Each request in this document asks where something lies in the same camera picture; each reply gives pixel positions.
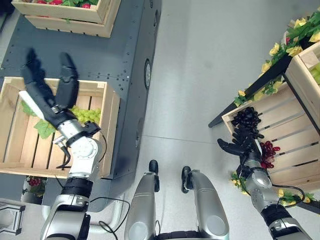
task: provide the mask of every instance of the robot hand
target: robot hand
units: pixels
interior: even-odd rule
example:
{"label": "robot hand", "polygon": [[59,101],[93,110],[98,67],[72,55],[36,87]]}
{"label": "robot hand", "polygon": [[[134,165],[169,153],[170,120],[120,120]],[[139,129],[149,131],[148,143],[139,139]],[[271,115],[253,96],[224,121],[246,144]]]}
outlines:
{"label": "robot hand", "polygon": [[61,137],[55,143],[65,152],[71,148],[73,164],[66,184],[51,208],[41,231],[41,240],[86,240],[90,216],[86,214],[93,180],[98,176],[101,144],[92,139],[100,128],[92,122],[82,126],[76,116],[68,110],[76,103],[79,82],[76,67],[67,53],[61,56],[61,77],[56,95],[46,84],[45,71],[35,51],[27,55],[22,69],[26,91],[19,94],[41,119],[51,123]]}
{"label": "robot hand", "polygon": [[266,169],[261,167],[261,148],[245,128],[236,128],[233,143],[218,139],[219,146],[227,153],[240,157],[236,170],[238,177],[245,178],[243,189],[251,196],[256,210],[262,215],[274,240],[312,240],[300,224],[279,204]]}

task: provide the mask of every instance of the artificial vine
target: artificial vine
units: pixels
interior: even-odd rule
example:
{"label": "artificial vine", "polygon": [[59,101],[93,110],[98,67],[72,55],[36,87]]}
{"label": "artificial vine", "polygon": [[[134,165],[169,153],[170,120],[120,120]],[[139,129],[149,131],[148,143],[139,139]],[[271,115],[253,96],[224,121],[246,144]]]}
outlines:
{"label": "artificial vine", "polygon": [[[271,66],[276,64],[285,54],[291,57],[303,51],[300,46],[300,41],[304,38],[308,38],[309,42],[317,43],[320,41],[320,12],[319,10],[314,12],[311,17],[305,19],[297,19],[293,28],[287,29],[286,41],[282,44],[275,43],[274,47],[269,51],[271,60],[266,60],[262,65],[261,74],[259,78],[270,69]],[[253,97],[247,98],[244,91],[239,90],[238,96],[234,98],[234,104],[238,107],[245,102],[257,101],[264,95],[272,95],[278,92],[278,88],[281,86],[281,77],[277,77],[273,81],[269,82],[265,87],[255,93]]]}
{"label": "artificial vine", "polygon": [[[232,181],[234,186],[237,187],[244,195],[248,195],[247,189],[246,189],[246,179],[244,177],[242,176],[238,177],[237,173],[234,171],[231,174],[230,180]],[[315,195],[314,193],[306,192],[305,199],[303,202],[310,203],[311,201],[317,201],[314,198],[314,195]],[[294,205],[297,203],[297,201],[300,201],[302,199],[302,195],[293,194],[292,192],[283,190],[282,188],[278,190],[278,196],[281,199],[280,203],[284,206]]]}

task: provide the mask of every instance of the red grapes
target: red grapes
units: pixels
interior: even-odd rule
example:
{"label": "red grapes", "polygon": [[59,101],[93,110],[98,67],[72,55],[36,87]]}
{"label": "red grapes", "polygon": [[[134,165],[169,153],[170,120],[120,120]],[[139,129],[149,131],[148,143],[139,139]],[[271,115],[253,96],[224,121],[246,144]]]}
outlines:
{"label": "red grapes", "polygon": [[270,141],[266,141],[265,143],[260,142],[260,146],[262,149],[262,163],[261,167],[264,169],[272,169],[274,167],[273,163],[274,155],[277,151],[280,151],[279,146],[274,146]]}
{"label": "red grapes", "polygon": [[27,181],[31,187],[37,187],[41,184],[40,178],[31,178]]}

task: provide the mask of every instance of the black cable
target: black cable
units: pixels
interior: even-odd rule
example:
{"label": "black cable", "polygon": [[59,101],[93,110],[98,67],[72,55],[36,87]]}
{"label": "black cable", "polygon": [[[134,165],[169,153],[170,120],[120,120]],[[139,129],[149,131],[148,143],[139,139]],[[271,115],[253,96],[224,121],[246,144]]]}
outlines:
{"label": "black cable", "polygon": [[104,221],[99,221],[99,225],[100,225],[105,231],[107,231],[108,233],[113,234],[115,240],[119,240],[117,234],[115,233],[115,231],[113,231],[112,228],[111,228],[107,223],[105,223]]}
{"label": "black cable", "polygon": [[[301,198],[299,201],[297,201],[295,204],[292,204],[292,205],[289,205],[289,206],[285,206],[286,209],[295,207],[295,206],[301,204],[301,203],[306,199],[306,194],[305,194],[305,192],[304,192],[301,188],[299,188],[299,187],[296,187],[296,186],[287,186],[287,185],[276,185],[276,184],[272,184],[272,186],[273,186],[273,187],[276,187],[276,188],[295,189],[295,190],[299,191],[299,192],[302,194],[302,198]],[[279,204],[279,202],[280,202],[281,199],[284,199],[284,198],[283,198],[283,197],[279,198],[279,201],[278,201],[278,203],[277,203],[277,206],[278,206],[278,204]]]}
{"label": "black cable", "polygon": [[56,169],[68,168],[66,167],[66,165],[70,162],[70,159],[71,159],[70,153],[68,152],[68,149],[65,146],[60,147],[60,149],[64,152],[66,156],[66,161],[62,165],[57,166]]}
{"label": "black cable", "polygon": [[155,225],[157,225],[157,224],[158,224],[158,226],[159,226],[159,233],[158,233],[157,235],[159,235],[159,234],[161,233],[161,226],[160,226],[159,220],[156,220],[156,221],[155,221]]}
{"label": "black cable", "polygon": [[54,175],[55,179],[58,181],[59,185],[61,186],[61,188],[64,188],[64,186],[61,184],[60,180],[57,178],[57,175]]}
{"label": "black cable", "polygon": [[107,140],[106,140],[106,137],[105,135],[102,133],[102,131],[100,132],[102,134],[102,137],[103,137],[103,140],[104,140],[104,143],[105,143],[105,150],[104,150],[104,153],[101,157],[101,159],[99,160],[99,163],[104,159],[105,155],[106,155],[106,152],[107,152]]}
{"label": "black cable", "polygon": [[129,210],[130,210],[130,202],[128,202],[128,201],[126,201],[126,200],[122,200],[122,199],[117,199],[117,198],[112,198],[112,197],[105,197],[105,196],[100,196],[100,197],[97,197],[97,198],[95,198],[95,199],[93,199],[93,200],[91,200],[90,201],[90,203],[92,203],[92,202],[94,202],[94,201],[96,201],[96,200],[98,200],[98,199],[108,199],[108,200],[114,200],[114,201],[120,201],[120,202],[124,202],[124,203],[126,203],[126,204],[128,204],[128,210],[126,211],[126,214],[125,214],[125,216],[124,216],[124,218],[123,218],[123,220],[122,220],[122,222],[120,223],[120,225],[115,229],[115,230],[112,230],[112,231],[108,231],[108,230],[106,230],[105,228],[103,228],[104,230],[106,230],[108,233],[115,233],[116,231],[118,231],[118,229],[122,226],[122,224],[125,222],[125,220],[126,220],[126,218],[127,218],[127,216],[128,216],[128,214],[129,214]]}

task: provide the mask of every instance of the strawberry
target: strawberry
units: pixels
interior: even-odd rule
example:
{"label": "strawberry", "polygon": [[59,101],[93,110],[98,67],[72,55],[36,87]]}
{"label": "strawberry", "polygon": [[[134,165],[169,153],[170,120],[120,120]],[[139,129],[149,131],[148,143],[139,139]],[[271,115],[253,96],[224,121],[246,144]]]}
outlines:
{"label": "strawberry", "polygon": [[49,4],[51,4],[51,5],[61,5],[62,3],[63,3],[62,0],[53,0]]}
{"label": "strawberry", "polygon": [[85,4],[83,4],[81,7],[83,8],[83,9],[89,9],[90,8],[90,4],[89,3],[85,3]]}

